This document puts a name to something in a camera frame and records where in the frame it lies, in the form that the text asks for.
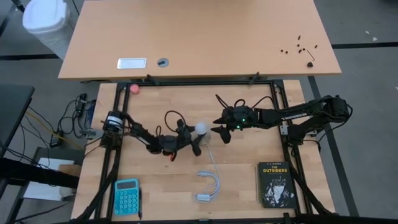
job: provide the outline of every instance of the white trash can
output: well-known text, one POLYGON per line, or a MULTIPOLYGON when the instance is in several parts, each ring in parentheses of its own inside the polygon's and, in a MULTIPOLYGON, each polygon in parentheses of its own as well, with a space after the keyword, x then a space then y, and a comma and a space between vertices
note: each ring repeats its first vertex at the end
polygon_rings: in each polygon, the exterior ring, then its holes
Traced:
POLYGON ((22 24, 27 32, 63 60, 73 34, 69 15, 70 10, 63 0, 31 0, 22 24))

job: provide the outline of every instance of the gray floor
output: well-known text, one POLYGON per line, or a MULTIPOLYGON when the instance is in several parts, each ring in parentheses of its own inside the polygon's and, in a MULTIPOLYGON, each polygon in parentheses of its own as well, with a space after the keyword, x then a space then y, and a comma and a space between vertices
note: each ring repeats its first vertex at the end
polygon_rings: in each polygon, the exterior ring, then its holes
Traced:
MULTIPOLYGON (((79 10, 82 2, 76 0, 79 10)), ((377 38, 377 42, 398 39, 398 1, 315 0, 315 3, 332 44, 370 43, 373 42, 373 37, 377 38)), ((0 2, 0 21, 4 19, 10 5, 10 1, 0 2)), ((72 19, 76 21, 77 13, 72 4, 71 11, 72 19)), ((22 28, 21 19, 22 14, 15 12, 0 38, 0 55, 50 53, 49 49, 22 28)), ((335 131, 335 136, 359 214, 363 217, 398 218, 398 166, 395 163, 398 156, 395 141, 398 136, 395 128, 398 122, 398 50, 336 50, 335 54, 343 74, 338 77, 318 77, 317 83, 322 95, 339 94, 354 108, 353 117, 335 131)), ((94 99, 98 91, 97 83, 84 85, 58 80, 61 64, 62 61, 56 59, 0 61, 0 82, 33 85, 36 92, 32 107, 56 124, 68 101, 80 93, 87 93, 89 99, 94 99)), ((306 100, 311 100, 313 96, 307 78, 299 79, 306 100)), ((30 128, 26 120, 22 124, 30 128)), ((45 139, 49 139, 49 134, 43 129, 39 128, 39 131, 45 139)), ((29 133, 26 133, 26 142, 28 156, 33 155, 37 146, 43 146, 40 140, 29 133)), ((22 151, 22 143, 19 129, 10 147, 22 151)), ((336 211, 347 215, 327 141, 322 142, 322 161, 336 211)), ((16 192, 17 187, 8 187, 0 201, 0 223, 6 219, 9 204, 14 200, 16 192)), ((60 202, 28 200, 23 204, 19 217, 59 204, 60 202)), ((72 204, 69 204, 60 210, 27 220, 26 223, 67 221, 71 210, 72 204)))

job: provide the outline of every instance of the book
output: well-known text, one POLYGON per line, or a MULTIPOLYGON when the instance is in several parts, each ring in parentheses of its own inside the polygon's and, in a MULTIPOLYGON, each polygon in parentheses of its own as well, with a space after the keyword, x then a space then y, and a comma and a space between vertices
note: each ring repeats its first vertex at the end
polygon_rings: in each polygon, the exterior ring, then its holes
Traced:
POLYGON ((259 193, 264 208, 296 208, 288 162, 260 162, 259 193))

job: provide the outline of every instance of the light wood tabletop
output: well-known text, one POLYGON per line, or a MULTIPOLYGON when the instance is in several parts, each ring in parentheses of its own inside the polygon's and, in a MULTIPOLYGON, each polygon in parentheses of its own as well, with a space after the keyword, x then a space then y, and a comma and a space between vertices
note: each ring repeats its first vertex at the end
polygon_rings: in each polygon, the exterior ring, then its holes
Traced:
MULTIPOLYGON (((284 81, 284 84, 289 106, 304 102, 299 81, 289 80, 284 81)), ((115 89, 116 84, 101 84, 93 128, 102 128, 100 121, 112 110, 115 89)), ((215 94, 219 94, 229 105, 239 98, 245 99, 247 105, 253 105, 263 96, 271 95, 271 91, 269 85, 141 87, 139 95, 130 95, 128 113, 153 134, 157 125, 162 126, 162 134, 174 134, 164 124, 164 114, 168 110, 180 112, 188 125, 202 121, 215 126, 212 121, 220 117, 223 109, 215 94)), ((271 108, 272 103, 264 100, 257 107, 271 108)), ((177 119, 177 115, 168 116, 167 121, 172 128, 176 127, 177 119)), ((98 144, 96 142, 89 145, 86 151, 92 150, 98 144)), ((202 155, 195 157, 191 147, 187 146, 178 152, 174 162, 170 162, 168 157, 147 152, 145 145, 133 137, 123 139, 118 179, 139 179, 143 192, 143 220, 275 218, 282 217, 284 212, 294 216, 293 209, 265 209, 256 200, 255 166, 258 162, 284 161, 277 127, 235 131, 229 144, 224 144, 219 135, 211 133, 209 147, 220 170, 221 190, 214 202, 202 204, 194 201, 193 196, 201 194, 204 187, 214 180, 210 177, 198 177, 196 173, 203 169, 215 171, 206 147, 202 146, 202 155)), ((299 148, 308 186, 321 203, 333 211, 333 202, 316 144, 305 142, 299 148)), ((102 147, 86 156, 72 218, 84 211, 97 192, 103 159, 102 147)), ((303 209, 300 191, 298 197, 303 209)), ((106 207, 105 199, 103 214, 106 213, 106 207)), ((138 220, 138 217, 113 216, 113 220, 138 220)))
POLYGON ((313 0, 85 1, 59 78, 257 72, 341 73, 313 0), (146 58, 146 66, 118 69, 119 58, 146 58), (161 58, 167 67, 158 66, 161 58))

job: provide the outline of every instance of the white cable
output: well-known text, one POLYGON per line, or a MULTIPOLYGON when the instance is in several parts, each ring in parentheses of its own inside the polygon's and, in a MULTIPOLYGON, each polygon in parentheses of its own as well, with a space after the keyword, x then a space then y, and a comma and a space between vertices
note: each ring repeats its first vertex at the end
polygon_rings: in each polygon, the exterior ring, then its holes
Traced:
POLYGON ((195 200, 196 200, 197 202, 200 202, 200 203, 210 203, 210 202, 214 201, 214 199, 217 198, 218 192, 220 192, 220 180, 219 180, 219 178, 218 178, 218 177, 219 177, 218 168, 217 168, 216 162, 215 162, 214 159, 213 159, 213 155, 211 154, 209 145, 206 144, 206 147, 207 147, 207 150, 208 150, 208 152, 209 152, 211 161, 213 162, 214 167, 216 168, 217 175, 214 175, 214 173, 212 173, 212 172, 210 172, 210 171, 208 171, 208 170, 200 170, 200 171, 197 172, 197 175, 200 176, 200 177, 212 177, 212 178, 214 178, 214 180, 215 180, 215 183, 214 183, 214 184, 207 185, 207 186, 203 189, 203 194, 197 194, 197 195, 195 195, 195 200), (214 189, 213 192, 211 192, 211 193, 206 192, 206 189, 207 189, 207 188, 209 188, 209 187, 214 187, 214 186, 215 186, 215 189, 214 189))

